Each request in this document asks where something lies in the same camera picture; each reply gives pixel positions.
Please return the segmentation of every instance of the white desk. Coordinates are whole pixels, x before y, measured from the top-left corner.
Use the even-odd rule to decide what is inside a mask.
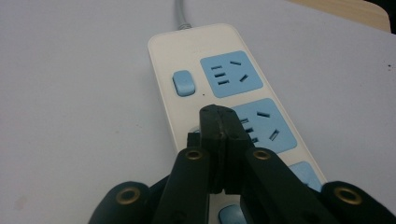
[[[244,37],[329,180],[396,213],[396,36],[287,1],[186,1]],[[86,223],[176,156],[147,43],[173,1],[0,3],[0,223]]]

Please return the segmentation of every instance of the blue switch button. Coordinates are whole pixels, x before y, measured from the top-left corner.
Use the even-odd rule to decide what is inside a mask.
[[[174,73],[173,81],[179,96],[189,96],[195,93],[195,84],[192,80],[191,73],[187,70],[177,71]]]

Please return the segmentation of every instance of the power strip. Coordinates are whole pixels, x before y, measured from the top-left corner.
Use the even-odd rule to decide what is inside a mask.
[[[237,113],[256,147],[273,150],[309,187],[319,170],[238,32],[214,24],[155,35],[148,51],[177,151],[199,132],[199,110],[223,105]],[[244,223],[238,197],[211,195],[209,223]]]

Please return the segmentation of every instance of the power cord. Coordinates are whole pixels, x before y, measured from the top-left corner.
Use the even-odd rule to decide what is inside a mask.
[[[186,30],[191,28],[191,24],[186,22],[186,18],[184,17],[183,12],[183,0],[176,0],[176,12],[179,26],[178,30]]]

